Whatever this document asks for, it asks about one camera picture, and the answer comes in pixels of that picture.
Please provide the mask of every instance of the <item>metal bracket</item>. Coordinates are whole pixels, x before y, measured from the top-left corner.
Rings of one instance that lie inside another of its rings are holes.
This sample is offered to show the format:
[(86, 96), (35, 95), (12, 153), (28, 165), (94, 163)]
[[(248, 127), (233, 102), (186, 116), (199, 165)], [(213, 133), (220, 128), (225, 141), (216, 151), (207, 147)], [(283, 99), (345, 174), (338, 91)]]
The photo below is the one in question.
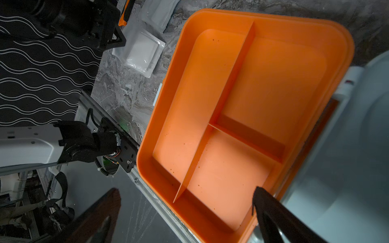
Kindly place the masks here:
[(109, 119), (103, 117), (100, 122), (100, 126), (104, 132), (116, 131), (121, 139), (120, 154), (116, 157), (116, 160), (119, 162), (119, 165), (123, 167), (124, 171), (127, 173), (131, 172), (131, 169), (136, 165), (136, 159), (138, 154), (138, 148), (133, 144), (127, 136), (117, 129), (114, 124), (111, 123)]

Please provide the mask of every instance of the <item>gray floor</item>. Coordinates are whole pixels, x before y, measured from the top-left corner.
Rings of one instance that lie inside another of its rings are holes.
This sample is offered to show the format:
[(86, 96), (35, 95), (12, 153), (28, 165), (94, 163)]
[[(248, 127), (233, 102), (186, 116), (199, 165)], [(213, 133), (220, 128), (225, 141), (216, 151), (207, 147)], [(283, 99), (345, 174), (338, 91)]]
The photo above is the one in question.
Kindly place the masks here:
[[(109, 189), (119, 189), (121, 208), (113, 243), (180, 242), (122, 168), (114, 176), (106, 177), (94, 163), (76, 161), (62, 165), (61, 171), (68, 179), (66, 203), (74, 208), (76, 217)], [(60, 198), (61, 193), (57, 185), (53, 197)]]

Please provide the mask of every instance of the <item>cable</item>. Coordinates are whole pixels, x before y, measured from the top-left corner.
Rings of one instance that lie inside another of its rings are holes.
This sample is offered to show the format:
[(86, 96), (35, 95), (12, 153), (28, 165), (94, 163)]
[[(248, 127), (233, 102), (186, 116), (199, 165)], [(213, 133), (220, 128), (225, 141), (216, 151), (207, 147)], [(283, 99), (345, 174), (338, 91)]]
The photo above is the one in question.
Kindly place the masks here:
[(8, 191), (3, 191), (3, 192), (0, 192), (0, 193), (5, 193), (5, 192), (15, 192), (15, 193), (18, 193), (18, 192), (22, 192), (22, 191), (24, 191), (24, 189), (23, 189), (23, 190), (20, 190), (20, 191), (13, 191), (13, 190), (8, 190)]
[(106, 158), (107, 160), (111, 161), (114, 164), (119, 164), (119, 162), (111, 160), (110, 157), (107, 157), (106, 155), (104, 155), (103, 157)]
[(105, 157), (113, 159), (113, 158), (116, 158), (116, 157), (120, 154), (120, 152), (121, 152), (121, 149), (118, 147), (118, 148), (116, 149), (116, 154), (115, 154), (115, 156), (112, 156), (112, 157), (111, 157), (111, 156), (105, 155)]
[(93, 108), (89, 108), (89, 109), (88, 109), (88, 113), (86, 114), (85, 124), (87, 124), (87, 125), (88, 125), (88, 123), (89, 123), (89, 117), (91, 118), (93, 124), (97, 127), (97, 129), (101, 129), (101, 126), (99, 126), (99, 125), (95, 122), (95, 118), (93, 117)]
[(103, 173), (105, 176), (108, 176), (108, 172), (101, 166), (100, 162), (97, 160), (97, 158), (95, 159), (95, 163), (97, 165), (97, 170), (101, 171), (101, 173)]
[(0, 39), (3, 39), (3, 40), (15, 40), (15, 41), (20, 41), (20, 40), (24, 40), (24, 41), (32, 41), (32, 40), (50, 40), (50, 39), (53, 39), (55, 36), (57, 35), (57, 31), (55, 30), (49, 30), (49, 35), (46, 36), (46, 37), (43, 37), (43, 38), (30, 38), (30, 37), (23, 37), (23, 36), (17, 36), (17, 35), (12, 35), (12, 34), (8, 34), (8, 33), (0, 33)]
[(53, 183), (53, 179), (54, 179), (55, 176), (53, 176), (50, 181), (49, 181), (49, 185), (47, 186), (47, 191), (46, 191), (46, 199), (48, 199), (48, 196), (49, 196), (49, 193), (50, 193), (50, 189), (51, 189), (51, 184)]

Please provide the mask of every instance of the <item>black cable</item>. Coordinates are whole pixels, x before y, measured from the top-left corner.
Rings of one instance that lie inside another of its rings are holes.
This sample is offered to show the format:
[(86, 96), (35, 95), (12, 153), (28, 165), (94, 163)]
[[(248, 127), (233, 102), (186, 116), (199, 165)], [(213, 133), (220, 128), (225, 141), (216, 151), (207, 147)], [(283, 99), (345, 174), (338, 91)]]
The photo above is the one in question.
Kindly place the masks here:
[(30, 37), (23, 37), (23, 36), (18, 36), (18, 35), (12, 35), (8, 33), (0, 33), (0, 39), (3, 40), (23, 40), (23, 41), (32, 41), (32, 40), (50, 40), (53, 39), (57, 35), (57, 31), (55, 30), (50, 30), (49, 35), (43, 38), (30, 38)]
[(108, 172), (101, 166), (100, 162), (97, 160), (97, 158), (95, 159), (95, 163), (97, 165), (97, 168), (99, 168), (99, 170), (101, 171), (101, 173), (103, 173), (105, 176), (108, 176)]
[(55, 176), (53, 176), (50, 181), (49, 181), (49, 185), (47, 186), (47, 191), (46, 191), (46, 199), (47, 197), (49, 196), (49, 193), (50, 193), (50, 188), (51, 188), (51, 184), (53, 183), (53, 179), (54, 179)]
[(18, 193), (18, 192), (21, 192), (21, 191), (24, 191), (24, 189), (23, 189), (23, 190), (20, 190), (20, 191), (8, 190), (8, 191), (3, 191), (3, 192), (1, 192), (1, 193), (5, 193), (5, 192), (15, 192), (15, 193)]
[(97, 129), (101, 129), (99, 124), (96, 123), (95, 118), (93, 116), (93, 108), (89, 108), (88, 113), (86, 114), (85, 124), (87, 124), (87, 125), (89, 123), (89, 117), (91, 118), (93, 124), (97, 127)]

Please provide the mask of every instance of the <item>tray divider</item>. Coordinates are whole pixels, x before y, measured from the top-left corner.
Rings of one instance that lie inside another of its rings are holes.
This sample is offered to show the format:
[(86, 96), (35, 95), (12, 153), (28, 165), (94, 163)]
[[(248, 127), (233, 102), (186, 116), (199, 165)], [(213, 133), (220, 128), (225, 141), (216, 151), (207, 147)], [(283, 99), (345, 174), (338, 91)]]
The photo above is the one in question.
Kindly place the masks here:
[(219, 97), (219, 100), (215, 106), (215, 109), (211, 115), (211, 118), (209, 120), (209, 123), (207, 124), (206, 129), (204, 130), (204, 133), (197, 145), (196, 152), (194, 153), (193, 159), (189, 165), (189, 168), (185, 174), (185, 177), (177, 191), (177, 194), (173, 200), (173, 203), (177, 201), (177, 199), (183, 194), (183, 192), (186, 190), (186, 188), (189, 185), (190, 180), (192, 179), (193, 173), (197, 167), (197, 164), (200, 160), (201, 155), (203, 154), (204, 148), (208, 143), (208, 140), (211, 136), (211, 133), (214, 129), (214, 127), (210, 124), (216, 123), (217, 119), (220, 116), (220, 113), (224, 107), (224, 104), (228, 98), (228, 95), (230, 94), (232, 87), (234, 86), (235, 80), (239, 74), (239, 70), (242, 67), (243, 61), (250, 49), (250, 46), (254, 40), (255, 37), (255, 27), (254, 22), (251, 23), (250, 29), (247, 32), (246, 38), (243, 41), (242, 47), (240, 48), (239, 54), (234, 62), (234, 66), (231, 69), (230, 75), (228, 76), (228, 79), (226, 81), (226, 84), (223, 88), (223, 91)]
[(250, 46), (252, 44), (252, 41), (254, 40), (255, 37), (255, 26), (254, 22), (251, 23), (250, 29), (246, 35), (246, 38), (242, 44), (242, 47), (239, 51), (239, 54), (237, 56), (237, 59), (235, 60), (234, 66), (231, 69), (230, 75), (228, 76), (226, 85), (224, 86), (224, 89), (219, 97), (219, 101), (216, 104), (216, 107), (214, 109), (214, 112), (211, 116), (211, 119), (209, 123), (216, 123), (217, 119), (220, 116), (221, 111), (223, 110), (224, 104), (228, 99), (228, 96), (235, 84), (235, 80), (238, 77), (239, 71), (242, 67), (243, 61), (249, 52)]
[(185, 174), (185, 177), (180, 185), (180, 188), (177, 191), (177, 194), (173, 200), (173, 203), (181, 196), (181, 194), (186, 190), (189, 185), (193, 173), (197, 167), (198, 161), (200, 160), (201, 155), (203, 154), (204, 148), (208, 143), (209, 137), (211, 136), (213, 127), (207, 126), (203, 135), (201, 136), (200, 142), (197, 145), (196, 152), (194, 153), (193, 159), (189, 168)]
[(281, 158), (277, 157), (277, 156), (274, 156), (272, 155), (271, 153), (268, 153), (266, 150), (262, 149), (260, 146), (250, 142), (250, 141), (247, 141), (246, 139), (242, 138), (241, 136), (239, 136), (238, 134), (234, 133), (233, 131), (231, 130), (228, 130), (222, 126), (220, 126), (219, 124), (215, 123), (209, 123), (209, 125), (213, 128), (215, 128), (216, 130), (224, 133), (224, 134), (227, 134), (228, 136), (230, 137), (233, 137), (234, 139), (244, 143), (245, 145), (249, 146), (250, 148), (258, 151), (259, 153), (263, 154), (264, 156), (266, 156), (269, 160), (271, 160), (272, 162), (274, 163), (281, 163)]

